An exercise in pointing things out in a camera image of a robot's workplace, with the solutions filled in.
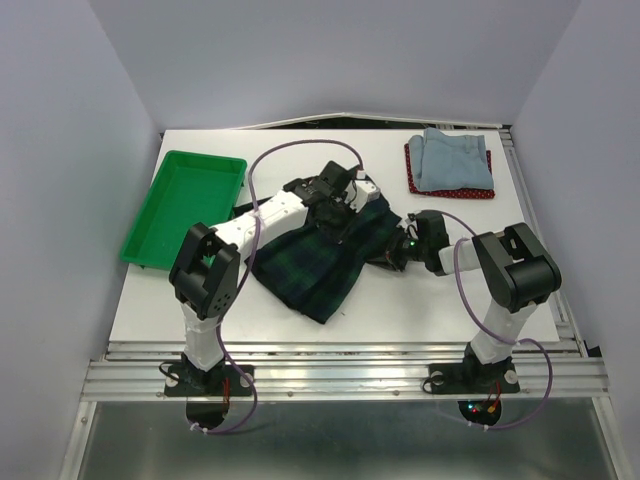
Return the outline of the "green navy plaid skirt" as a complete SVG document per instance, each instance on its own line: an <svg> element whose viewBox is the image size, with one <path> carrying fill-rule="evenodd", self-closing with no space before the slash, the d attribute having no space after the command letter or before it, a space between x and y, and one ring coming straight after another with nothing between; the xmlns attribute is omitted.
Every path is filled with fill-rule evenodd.
<svg viewBox="0 0 640 480"><path fill-rule="evenodd" d="M288 308L319 324L338 310L366 262L381 255L400 222L380 196L360 213L342 244L334 244L305 224L261 247L252 275Z"/></svg>

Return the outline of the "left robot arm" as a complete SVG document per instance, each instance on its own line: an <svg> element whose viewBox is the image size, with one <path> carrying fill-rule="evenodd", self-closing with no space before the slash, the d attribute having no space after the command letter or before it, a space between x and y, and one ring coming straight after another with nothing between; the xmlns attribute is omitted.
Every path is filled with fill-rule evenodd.
<svg viewBox="0 0 640 480"><path fill-rule="evenodd" d="M305 224L342 240L360 211L380 195L359 168L329 162L309 179L294 179L248 212L211 227L193 225L171 268L169 281L185 326L185 349L169 369L176 387L218 393L229 377L217 330L240 289L241 264L258 249Z"/></svg>

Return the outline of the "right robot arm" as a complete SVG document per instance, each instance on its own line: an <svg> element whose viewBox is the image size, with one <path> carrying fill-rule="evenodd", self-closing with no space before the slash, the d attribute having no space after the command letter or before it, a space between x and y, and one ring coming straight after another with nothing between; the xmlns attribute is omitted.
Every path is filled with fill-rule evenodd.
<svg viewBox="0 0 640 480"><path fill-rule="evenodd" d="M470 317L479 331L458 363L432 363L423 389L434 395L496 394L520 391L512 352L526 321L562 283L556 262L525 223L498 233L473 233L451 245L447 214L423 210L398 227L382 253L372 261L403 271L410 262L424 264L436 276L455 277L478 270L491 296L483 320Z"/></svg>

